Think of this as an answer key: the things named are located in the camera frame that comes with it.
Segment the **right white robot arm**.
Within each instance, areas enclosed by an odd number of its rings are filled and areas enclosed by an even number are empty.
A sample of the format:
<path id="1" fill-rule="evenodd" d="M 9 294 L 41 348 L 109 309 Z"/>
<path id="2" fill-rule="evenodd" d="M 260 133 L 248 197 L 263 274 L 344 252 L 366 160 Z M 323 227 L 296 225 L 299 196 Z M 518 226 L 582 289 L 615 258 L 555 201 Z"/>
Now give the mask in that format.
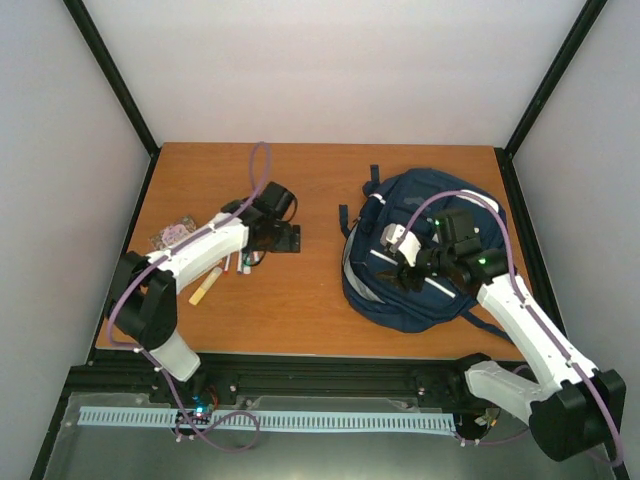
<path id="1" fill-rule="evenodd" d="M 439 240 L 435 247 L 423 245 L 409 226 L 384 229 L 382 244 L 400 256 L 392 280 L 405 290 L 418 290 L 425 278 L 441 276 L 475 296 L 535 377 L 528 380 L 482 360 L 464 371 L 469 393 L 527 424 L 539 448 L 555 461 L 612 442 L 615 457 L 609 464 L 621 465 L 622 378 L 613 370 L 600 371 L 571 345 L 516 275 L 511 248 L 483 248 L 469 212 L 445 210 L 433 224 Z"/>

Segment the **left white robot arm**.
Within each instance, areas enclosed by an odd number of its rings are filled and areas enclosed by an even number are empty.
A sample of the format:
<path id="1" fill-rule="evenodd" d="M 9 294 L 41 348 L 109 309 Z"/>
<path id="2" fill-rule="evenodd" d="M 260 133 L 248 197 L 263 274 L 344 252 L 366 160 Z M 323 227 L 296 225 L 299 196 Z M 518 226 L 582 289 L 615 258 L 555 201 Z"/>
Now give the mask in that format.
<path id="1" fill-rule="evenodd" d="M 124 254 L 109 288 L 107 332 L 118 329 L 130 337 L 130 343 L 119 345 L 148 355 L 174 378 L 172 388 L 184 401 L 201 400 L 208 378 L 178 332 L 177 296 L 232 254 L 298 253 L 300 227 L 292 223 L 297 208 L 290 190 L 270 182 L 256 195 L 227 203 L 173 246 Z"/>

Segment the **pink illustrated paperback book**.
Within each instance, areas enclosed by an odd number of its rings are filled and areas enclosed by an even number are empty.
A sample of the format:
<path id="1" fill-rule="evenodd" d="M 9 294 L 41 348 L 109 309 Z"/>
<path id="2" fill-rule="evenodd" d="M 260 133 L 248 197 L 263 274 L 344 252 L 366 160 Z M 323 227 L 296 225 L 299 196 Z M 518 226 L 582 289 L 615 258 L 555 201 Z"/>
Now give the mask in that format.
<path id="1" fill-rule="evenodd" d="M 196 230 L 194 219 L 190 215 L 182 216 L 152 235 L 149 242 L 155 250 L 163 250 L 179 243 Z"/>

